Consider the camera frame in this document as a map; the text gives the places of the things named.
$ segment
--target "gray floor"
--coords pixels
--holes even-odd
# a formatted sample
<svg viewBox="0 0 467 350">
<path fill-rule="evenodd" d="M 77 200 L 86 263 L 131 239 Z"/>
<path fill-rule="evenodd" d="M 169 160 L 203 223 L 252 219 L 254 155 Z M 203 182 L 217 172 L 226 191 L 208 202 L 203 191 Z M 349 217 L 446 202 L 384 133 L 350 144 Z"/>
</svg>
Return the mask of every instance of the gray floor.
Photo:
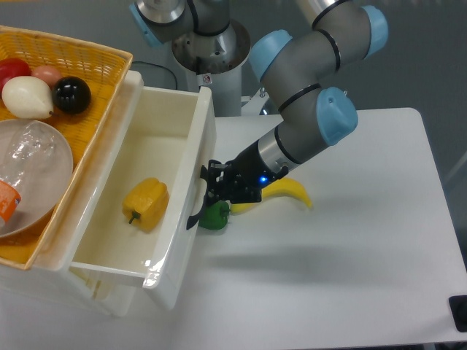
<svg viewBox="0 0 467 350">
<path fill-rule="evenodd" d="M 182 72 L 166 45 L 146 46 L 128 13 L 132 0 L 49 0 L 0 3 L 0 24 L 49 31 L 106 44 Z M 441 180 L 467 151 L 467 1 L 356 0 L 372 4 L 387 16 L 390 40 L 383 52 L 345 67 L 324 86 L 349 91 L 358 109 L 413 107 L 423 116 Z M 309 32 L 291 0 L 231 0 L 232 17 L 250 32 L 252 43 L 278 28 L 293 36 Z M 146 85 L 172 88 L 172 77 L 153 68 L 139 68 Z M 243 73 L 243 95 L 259 88 L 250 67 Z M 467 252 L 467 176 L 447 192 L 459 242 Z"/>
</svg>

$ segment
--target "yellow basket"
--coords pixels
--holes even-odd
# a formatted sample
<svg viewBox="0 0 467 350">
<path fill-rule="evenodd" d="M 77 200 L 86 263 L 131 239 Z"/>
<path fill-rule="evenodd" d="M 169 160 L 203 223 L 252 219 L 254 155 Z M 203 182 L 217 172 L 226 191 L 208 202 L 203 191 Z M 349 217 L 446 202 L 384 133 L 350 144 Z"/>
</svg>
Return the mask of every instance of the yellow basket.
<svg viewBox="0 0 467 350">
<path fill-rule="evenodd" d="M 112 102 L 129 70 L 132 54 L 92 42 L 55 34 L 0 26 L 0 60 L 21 58 L 31 69 L 54 66 L 64 77 L 75 76 L 87 82 L 91 90 L 90 106 L 79 115 L 54 111 L 56 115 L 42 120 L 60 131 L 73 153 L 74 173 L 61 201 L 40 222 L 11 238 L 0 239 L 0 264 L 29 269 L 46 240 L 54 232 L 57 211 L 73 190 L 81 168 L 107 118 Z M 0 121 L 14 119 L 0 102 Z"/>
</svg>

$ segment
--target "white bin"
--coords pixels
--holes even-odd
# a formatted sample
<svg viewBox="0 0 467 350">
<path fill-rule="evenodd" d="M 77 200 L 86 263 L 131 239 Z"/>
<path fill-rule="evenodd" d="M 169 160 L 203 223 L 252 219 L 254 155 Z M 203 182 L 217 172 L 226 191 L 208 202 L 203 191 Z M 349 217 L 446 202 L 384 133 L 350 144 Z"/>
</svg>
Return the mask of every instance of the white bin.
<svg viewBox="0 0 467 350">
<path fill-rule="evenodd" d="M 172 308 L 196 232 L 186 230 L 187 219 L 201 205 L 199 173 L 214 146 L 210 89 L 143 87 L 141 75 L 128 72 L 53 239 L 31 270 L 0 266 L 0 287 L 118 316 L 135 288 L 144 288 Z M 126 193 L 146 177 L 165 182 L 170 195 L 163 220 L 149 233 L 121 212 Z"/>
</svg>

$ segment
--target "white plate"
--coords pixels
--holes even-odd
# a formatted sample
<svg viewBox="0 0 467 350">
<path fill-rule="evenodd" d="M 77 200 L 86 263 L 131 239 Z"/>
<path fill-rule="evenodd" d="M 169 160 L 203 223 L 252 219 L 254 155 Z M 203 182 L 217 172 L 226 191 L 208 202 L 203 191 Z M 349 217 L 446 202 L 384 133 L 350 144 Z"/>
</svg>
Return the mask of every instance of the white plate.
<svg viewBox="0 0 467 350">
<path fill-rule="evenodd" d="M 0 163 L 13 135 L 32 120 L 5 120 L 0 122 Z M 47 166 L 35 170 L 21 193 L 21 202 L 0 237 L 14 235 L 33 225 L 46 215 L 65 193 L 73 174 L 73 154 L 69 143 L 54 127 L 41 123 L 54 135 L 56 146 Z"/>
</svg>

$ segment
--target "banana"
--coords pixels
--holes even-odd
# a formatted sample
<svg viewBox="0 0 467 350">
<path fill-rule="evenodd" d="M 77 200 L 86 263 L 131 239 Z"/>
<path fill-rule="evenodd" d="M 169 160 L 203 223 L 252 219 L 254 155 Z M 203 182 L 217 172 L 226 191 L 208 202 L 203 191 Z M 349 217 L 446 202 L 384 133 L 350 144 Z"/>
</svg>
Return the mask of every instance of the banana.
<svg viewBox="0 0 467 350">
<path fill-rule="evenodd" d="M 261 197 L 263 199 L 279 195 L 289 195 L 294 197 L 304 202 L 309 208 L 313 206 L 313 202 L 306 193 L 305 187 L 300 182 L 288 177 L 284 177 L 271 183 L 270 185 L 264 187 L 261 191 Z M 255 203 L 232 204 L 231 213 L 241 214 L 243 211 L 250 209 L 254 205 Z"/>
</svg>

